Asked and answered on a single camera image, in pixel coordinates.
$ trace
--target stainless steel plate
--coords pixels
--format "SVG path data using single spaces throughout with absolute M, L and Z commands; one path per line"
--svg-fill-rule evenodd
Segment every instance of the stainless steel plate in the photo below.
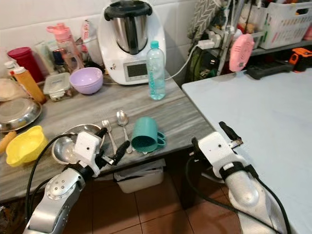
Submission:
M 68 129 L 63 134 L 80 133 L 84 131 L 95 134 L 100 129 L 101 128 L 95 124 L 81 124 Z M 52 157 L 60 164 L 75 164 L 78 160 L 75 153 L 73 152 L 74 146 L 74 142 L 69 137 L 61 137 L 53 144 Z
M 34 122 L 41 114 L 39 102 L 18 98 L 0 105 L 0 129 L 10 132 L 26 127 Z

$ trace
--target yellow bottle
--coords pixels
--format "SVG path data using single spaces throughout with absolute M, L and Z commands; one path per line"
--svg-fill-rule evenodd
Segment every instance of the yellow bottle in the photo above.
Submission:
M 41 104 L 46 102 L 45 95 L 36 84 L 34 78 L 24 67 L 18 67 L 14 70 L 14 77 L 26 92 L 37 102 Z

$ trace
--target fork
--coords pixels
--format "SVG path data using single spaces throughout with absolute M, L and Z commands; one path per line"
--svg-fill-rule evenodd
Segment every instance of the fork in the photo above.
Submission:
M 116 154 L 117 152 L 117 146 L 113 140 L 113 137 L 112 137 L 112 134 L 111 134 L 111 131 L 112 131 L 112 127 L 108 121 L 108 119 L 106 120 L 102 120 L 102 125 L 103 127 L 107 128 L 107 133 L 109 135 L 109 138 L 111 139 L 111 143 L 112 143 L 112 146 L 113 146 L 113 151 L 114 151 L 114 155 Z

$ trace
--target white table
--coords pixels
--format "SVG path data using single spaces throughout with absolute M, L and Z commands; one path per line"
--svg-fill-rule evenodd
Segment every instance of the white table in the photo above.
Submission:
M 220 121 L 242 137 L 235 151 L 280 198 L 293 229 L 312 233 L 312 69 L 261 80 L 240 72 L 182 88 L 226 139 Z

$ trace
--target light blue bottle cap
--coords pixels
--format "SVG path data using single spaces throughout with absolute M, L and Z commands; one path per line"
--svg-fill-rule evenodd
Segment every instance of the light blue bottle cap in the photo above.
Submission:
M 152 48 L 152 49 L 159 48 L 159 44 L 158 44 L 158 41 L 157 41 L 157 40 L 153 40 L 153 41 L 151 42 L 151 48 Z

